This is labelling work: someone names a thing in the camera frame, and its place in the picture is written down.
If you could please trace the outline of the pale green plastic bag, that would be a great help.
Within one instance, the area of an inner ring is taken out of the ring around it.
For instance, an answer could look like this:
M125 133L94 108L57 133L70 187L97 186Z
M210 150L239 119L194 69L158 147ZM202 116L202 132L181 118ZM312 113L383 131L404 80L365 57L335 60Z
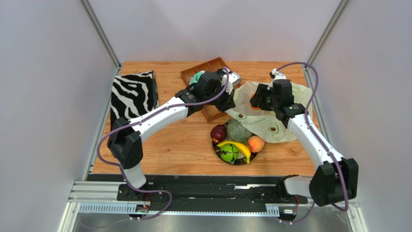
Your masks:
M252 109L250 99L256 92L258 82L247 82L235 90L235 108L226 111L243 127L268 143L293 142L296 137L276 118L272 111Z

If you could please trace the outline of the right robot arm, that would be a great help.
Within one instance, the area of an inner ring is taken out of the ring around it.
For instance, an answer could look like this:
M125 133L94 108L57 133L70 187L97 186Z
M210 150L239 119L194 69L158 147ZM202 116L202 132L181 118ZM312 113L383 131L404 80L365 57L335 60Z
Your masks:
M290 80L259 84L250 104L253 108L274 112L302 144L314 164L313 177L291 175L283 179L282 187L287 194L311 198L318 206L347 203L356 197L358 163L344 158L320 134L307 108L294 101Z

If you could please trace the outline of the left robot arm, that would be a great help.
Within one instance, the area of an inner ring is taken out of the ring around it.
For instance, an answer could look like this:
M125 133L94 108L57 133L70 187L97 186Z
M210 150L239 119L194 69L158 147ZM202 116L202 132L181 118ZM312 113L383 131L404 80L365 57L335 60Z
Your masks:
M234 88L240 84L241 77L227 68L223 70L223 75L204 72L197 82L188 85L167 103L143 116L129 120L121 117L115 121L107 146L118 160L117 166L130 186L139 189L147 182L140 162L143 159L142 144L149 137L166 126L201 111L206 105L215 106L223 113L235 107Z

